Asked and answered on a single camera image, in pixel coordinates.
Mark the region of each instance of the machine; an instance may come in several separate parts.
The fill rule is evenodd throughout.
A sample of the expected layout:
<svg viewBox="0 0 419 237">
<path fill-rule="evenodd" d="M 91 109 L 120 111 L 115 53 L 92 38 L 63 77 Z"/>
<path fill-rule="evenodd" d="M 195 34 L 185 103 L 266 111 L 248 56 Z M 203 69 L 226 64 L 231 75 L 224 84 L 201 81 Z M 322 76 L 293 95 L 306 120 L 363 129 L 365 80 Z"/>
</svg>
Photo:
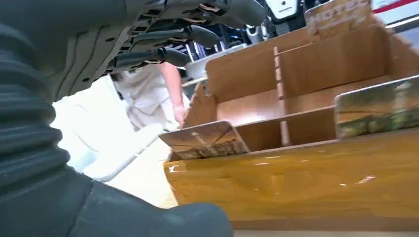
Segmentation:
<svg viewBox="0 0 419 237">
<path fill-rule="evenodd" d="M 231 237 L 210 204 L 163 210 L 66 165 L 51 103 L 104 74 L 148 63 L 184 66 L 165 46 L 204 46 L 218 37 L 199 25 L 259 25 L 254 0 L 1 0 L 0 236 Z"/>
</svg>

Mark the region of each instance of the yellow glossy surface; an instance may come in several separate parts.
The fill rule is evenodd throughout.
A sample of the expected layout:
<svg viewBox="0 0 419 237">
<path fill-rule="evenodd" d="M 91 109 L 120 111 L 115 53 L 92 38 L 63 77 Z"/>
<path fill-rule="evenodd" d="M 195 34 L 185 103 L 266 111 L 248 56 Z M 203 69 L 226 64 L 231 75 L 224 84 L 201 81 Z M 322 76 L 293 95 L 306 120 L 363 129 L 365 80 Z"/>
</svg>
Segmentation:
<svg viewBox="0 0 419 237">
<path fill-rule="evenodd" d="M 179 204 L 215 203 L 232 221 L 419 217 L 418 130 L 173 161 L 165 173 Z"/>
</svg>

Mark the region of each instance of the hand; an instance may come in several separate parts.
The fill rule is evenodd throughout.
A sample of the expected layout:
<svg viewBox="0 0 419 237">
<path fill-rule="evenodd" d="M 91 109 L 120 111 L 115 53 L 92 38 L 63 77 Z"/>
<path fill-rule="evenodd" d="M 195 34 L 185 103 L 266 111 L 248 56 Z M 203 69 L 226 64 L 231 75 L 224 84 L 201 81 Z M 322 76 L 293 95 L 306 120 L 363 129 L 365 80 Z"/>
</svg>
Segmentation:
<svg viewBox="0 0 419 237">
<path fill-rule="evenodd" d="M 185 108 L 183 105 L 180 105 L 180 106 L 174 106 L 173 111 L 174 111 L 174 118 L 182 127 L 183 124 L 185 123 L 186 116 L 188 115 L 188 109 Z"/>
</svg>

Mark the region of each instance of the red stripe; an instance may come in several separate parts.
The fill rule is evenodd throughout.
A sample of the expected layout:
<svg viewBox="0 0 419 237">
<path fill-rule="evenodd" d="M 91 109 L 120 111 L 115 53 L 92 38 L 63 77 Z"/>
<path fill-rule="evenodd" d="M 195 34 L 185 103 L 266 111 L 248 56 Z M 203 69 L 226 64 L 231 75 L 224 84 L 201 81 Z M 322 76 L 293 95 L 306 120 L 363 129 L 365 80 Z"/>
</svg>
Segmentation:
<svg viewBox="0 0 419 237">
<path fill-rule="evenodd" d="M 397 2 L 393 2 L 392 4 L 389 4 L 387 6 L 377 8 L 377 9 L 373 10 L 373 12 L 374 13 L 385 12 L 385 11 L 395 9 L 397 7 L 404 6 L 404 5 L 407 5 L 409 3 L 413 3 L 413 2 L 416 2 L 416 1 L 418 1 L 418 0 L 400 0 L 400 1 L 397 1 Z"/>
</svg>

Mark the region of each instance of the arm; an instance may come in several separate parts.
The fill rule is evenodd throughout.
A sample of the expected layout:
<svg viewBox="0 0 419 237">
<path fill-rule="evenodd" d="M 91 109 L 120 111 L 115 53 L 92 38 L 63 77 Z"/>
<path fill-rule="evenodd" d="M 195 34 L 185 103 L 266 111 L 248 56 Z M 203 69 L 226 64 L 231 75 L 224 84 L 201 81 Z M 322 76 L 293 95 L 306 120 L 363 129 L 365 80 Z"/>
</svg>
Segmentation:
<svg viewBox="0 0 419 237">
<path fill-rule="evenodd" d="M 174 117 L 182 126 L 186 118 L 187 109 L 183 105 L 182 83 L 179 71 L 169 63 L 162 63 L 159 66 L 168 87 L 170 100 L 173 104 Z"/>
</svg>

